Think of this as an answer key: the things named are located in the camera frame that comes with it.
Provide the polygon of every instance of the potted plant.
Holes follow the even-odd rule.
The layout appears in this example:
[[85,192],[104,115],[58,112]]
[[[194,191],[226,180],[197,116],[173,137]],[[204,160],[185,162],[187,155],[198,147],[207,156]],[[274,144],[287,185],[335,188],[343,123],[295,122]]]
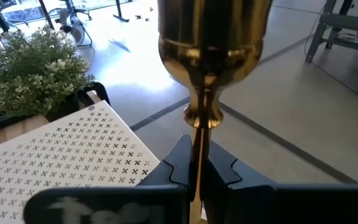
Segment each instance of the potted plant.
[[0,112],[45,115],[53,121],[78,110],[76,93],[90,84],[88,63],[62,31],[40,28],[30,37],[7,33],[0,47]]

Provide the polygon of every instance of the concrete floor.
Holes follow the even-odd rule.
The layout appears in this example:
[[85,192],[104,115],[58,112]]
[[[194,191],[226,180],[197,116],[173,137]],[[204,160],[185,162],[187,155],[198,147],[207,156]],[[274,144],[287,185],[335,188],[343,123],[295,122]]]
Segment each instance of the concrete floor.
[[[277,182],[358,182],[358,96],[304,64],[305,43],[324,3],[275,0],[259,66],[221,97],[225,119],[213,140]],[[124,16],[129,5],[122,6]],[[91,12],[87,29],[94,45],[80,54],[106,86],[112,108],[162,159],[191,131],[181,117],[187,89],[160,62],[155,14],[149,22],[123,24],[111,17],[113,9],[103,10],[108,14]],[[314,62],[358,89],[355,50],[321,46]]]

